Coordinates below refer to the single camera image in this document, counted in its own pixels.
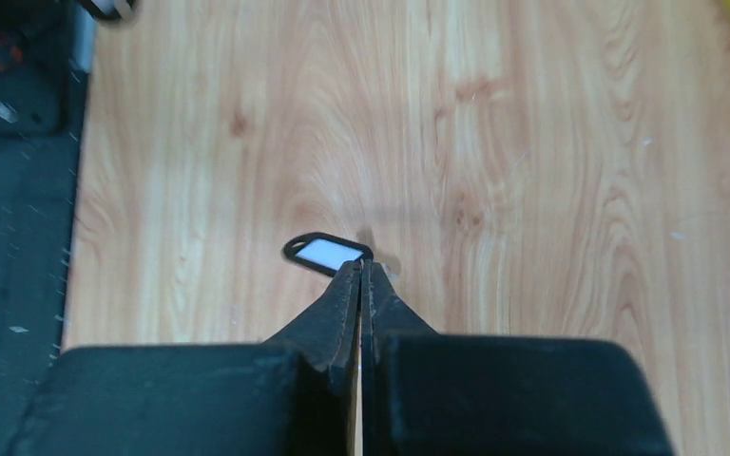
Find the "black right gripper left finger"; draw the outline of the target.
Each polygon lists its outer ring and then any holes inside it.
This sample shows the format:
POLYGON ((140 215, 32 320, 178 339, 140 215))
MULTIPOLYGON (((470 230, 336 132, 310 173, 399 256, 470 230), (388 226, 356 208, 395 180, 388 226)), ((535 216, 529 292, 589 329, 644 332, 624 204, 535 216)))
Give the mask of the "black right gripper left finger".
POLYGON ((348 261, 321 296, 267 341, 301 355, 290 452, 353 455, 362 265, 348 261))

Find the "black-tagged silver key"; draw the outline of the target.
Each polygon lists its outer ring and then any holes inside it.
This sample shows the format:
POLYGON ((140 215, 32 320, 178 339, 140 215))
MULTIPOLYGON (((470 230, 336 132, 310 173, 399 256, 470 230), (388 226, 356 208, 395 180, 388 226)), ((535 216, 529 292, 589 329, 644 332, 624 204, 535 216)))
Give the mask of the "black-tagged silver key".
POLYGON ((389 279, 401 272, 397 256, 380 251, 370 228, 362 228, 354 239, 323 232, 312 232, 287 241, 281 248, 282 257, 298 266, 333 277, 346 262, 370 260, 382 266, 389 279))

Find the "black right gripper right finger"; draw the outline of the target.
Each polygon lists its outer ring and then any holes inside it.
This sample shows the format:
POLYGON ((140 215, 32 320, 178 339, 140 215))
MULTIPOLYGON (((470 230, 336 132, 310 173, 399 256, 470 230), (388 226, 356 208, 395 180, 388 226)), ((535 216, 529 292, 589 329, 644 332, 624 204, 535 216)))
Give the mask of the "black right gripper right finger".
POLYGON ((379 347, 390 333, 434 334, 435 330, 396 293, 382 264, 366 260, 360 279, 362 450, 377 455, 383 435, 379 413, 387 395, 379 390, 379 347))

